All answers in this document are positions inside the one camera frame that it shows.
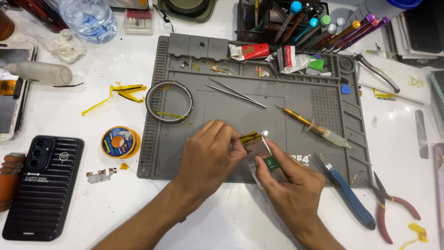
blue pry pick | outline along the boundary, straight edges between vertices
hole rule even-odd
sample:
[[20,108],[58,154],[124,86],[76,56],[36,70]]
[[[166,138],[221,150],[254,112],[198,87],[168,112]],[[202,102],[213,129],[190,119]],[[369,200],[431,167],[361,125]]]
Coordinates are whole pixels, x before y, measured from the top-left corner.
[[341,86],[341,92],[343,94],[350,94],[352,92],[352,90],[350,89],[350,87],[347,84],[343,84]]

red-handled pliers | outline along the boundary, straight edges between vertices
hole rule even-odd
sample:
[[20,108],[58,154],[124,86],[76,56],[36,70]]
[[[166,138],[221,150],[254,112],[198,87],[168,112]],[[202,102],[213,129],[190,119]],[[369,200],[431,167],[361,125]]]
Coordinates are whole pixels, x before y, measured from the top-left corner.
[[367,180],[365,180],[365,181],[367,182],[368,186],[373,190],[376,197],[378,197],[378,199],[379,199],[379,204],[378,204],[378,209],[377,209],[378,229],[382,235],[382,238],[384,238],[384,240],[388,244],[393,244],[392,239],[390,238],[389,234],[387,233],[387,228],[385,228],[385,200],[387,199],[387,200],[390,200],[390,201],[393,201],[393,202],[403,205],[410,212],[410,214],[418,221],[421,220],[421,216],[419,216],[418,211],[416,211],[416,209],[407,201],[405,201],[401,198],[398,198],[398,197],[388,195],[385,192],[385,188],[382,185],[382,183],[379,180],[376,173],[375,172],[373,172],[373,173],[375,174],[376,185],[379,187],[379,189],[376,188],[375,186],[373,186],[369,181],[367,181]]

camera lens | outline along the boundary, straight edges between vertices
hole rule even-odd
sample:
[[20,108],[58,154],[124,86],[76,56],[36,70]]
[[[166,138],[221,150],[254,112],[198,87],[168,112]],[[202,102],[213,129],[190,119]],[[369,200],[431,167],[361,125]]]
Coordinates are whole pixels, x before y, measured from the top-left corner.
[[36,141],[36,146],[37,147],[41,147],[41,146],[43,146],[45,144],[45,142],[43,141],[43,140],[38,140],[38,141]]
[[32,156],[34,157],[39,157],[42,154],[42,151],[36,149],[34,150],[34,152],[32,152]]
[[39,164],[39,162],[37,160],[32,160],[32,161],[29,162],[29,166],[32,167],[32,168],[37,166],[38,164]]

gray silicone mat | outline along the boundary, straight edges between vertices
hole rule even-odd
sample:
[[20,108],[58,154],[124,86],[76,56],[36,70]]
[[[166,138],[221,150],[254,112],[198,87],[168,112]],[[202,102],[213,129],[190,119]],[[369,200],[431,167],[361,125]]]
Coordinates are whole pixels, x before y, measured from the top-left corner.
[[[204,41],[204,47],[196,46],[200,41]],[[241,134],[267,130],[270,140],[316,171],[319,169],[311,163],[311,155],[321,152],[352,187],[367,187],[364,179],[372,180],[369,151],[356,85],[357,75],[350,56],[321,55],[325,61],[324,72],[332,72],[331,77],[299,73],[285,75],[278,72],[275,61],[249,60],[243,64],[228,60],[228,43],[246,44],[173,33],[170,37],[159,37],[153,85],[163,80],[177,80],[191,91],[194,109],[187,121],[175,125],[162,124],[147,115],[138,177],[162,180],[174,178],[185,140],[196,134],[209,120],[222,119]],[[218,61],[218,69],[229,69],[227,72],[233,75],[219,74],[210,70],[209,65],[199,65],[202,60]],[[183,69],[180,65],[184,61],[187,66]],[[256,66],[263,67],[271,76],[259,78]],[[263,109],[205,86],[208,84],[227,90],[208,77],[234,88],[267,108]],[[341,77],[349,81],[351,94],[341,93]],[[165,92],[158,89],[150,99],[150,108],[182,115],[189,107],[184,96],[185,93],[175,87]],[[285,115],[274,103],[305,118],[315,117],[319,124],[346,138],[352,149],[338,147],[305,132],[301,123]],[[226,181],[255,183],[245,161],[237,166]]]

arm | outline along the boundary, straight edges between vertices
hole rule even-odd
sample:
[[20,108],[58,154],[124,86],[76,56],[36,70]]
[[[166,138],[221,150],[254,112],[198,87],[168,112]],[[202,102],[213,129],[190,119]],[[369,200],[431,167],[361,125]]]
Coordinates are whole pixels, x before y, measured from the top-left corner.
[[345,250],[317,215],[319,199],[325,184],[324,176],[283,152],[274,142],[268,139],[266,141],[290,181],[277,182],[270,175],[262,158],[256,157],[256,177],[264,187],[276,213],[307,250]]
[[[177,222],[212,195],[246,156],[240,134],[223,121],[209,121],[183,147],[179,171],[160,193],[95,250],[153,249]],[[228,148],[233,143],[232,151]]]

